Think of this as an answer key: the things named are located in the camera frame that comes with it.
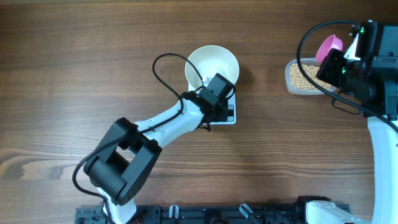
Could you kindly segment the pink plastic measuring scoop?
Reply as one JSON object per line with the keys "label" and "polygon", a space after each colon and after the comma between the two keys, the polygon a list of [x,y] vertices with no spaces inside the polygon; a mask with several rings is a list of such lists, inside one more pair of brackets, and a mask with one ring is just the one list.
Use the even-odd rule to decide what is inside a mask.
{"label": "pink plastic measuring scoop", "polygon": [[321,46],[319,47],[317,54],[315,56],[315,60],[318,63],[322,63],[325,57],[329,54],[331,49],[342,50],[343,49],[343,41],[338,38],[335,34],[327,37]]}

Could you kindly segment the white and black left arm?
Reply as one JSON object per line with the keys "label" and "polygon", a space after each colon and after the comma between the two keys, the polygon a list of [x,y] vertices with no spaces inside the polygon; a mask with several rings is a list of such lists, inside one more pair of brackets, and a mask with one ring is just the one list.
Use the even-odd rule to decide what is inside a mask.
{"label": "white and black left arm", "polygon": [[203,128],[228,112],[236,78],[217,73],[206,86],[179,95],[177,103],[144,121],[115,121],[97,148],[83,161],[83,171],[104,199],[111,223],[127,223],[136,213],[134,197],[146,182],[162,149],[185,133]]}

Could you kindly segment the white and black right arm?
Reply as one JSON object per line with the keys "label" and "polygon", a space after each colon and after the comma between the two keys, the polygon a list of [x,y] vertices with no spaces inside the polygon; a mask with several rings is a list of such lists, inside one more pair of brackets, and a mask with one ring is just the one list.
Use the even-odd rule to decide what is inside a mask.
{"label": "white and black right arm", "polygon": [[[346,52],[331,48],[321,61],[317,78],[335,86],[326,90],[302,67],[301,51],[316,30],[333,24],[351,25],[354,41]],[[397,24],[327,21],[312,27],[299,42],[296,61],[303,77],[316,89],[358,109],[368,122],[374,155],[372,223],[397,223]]]}

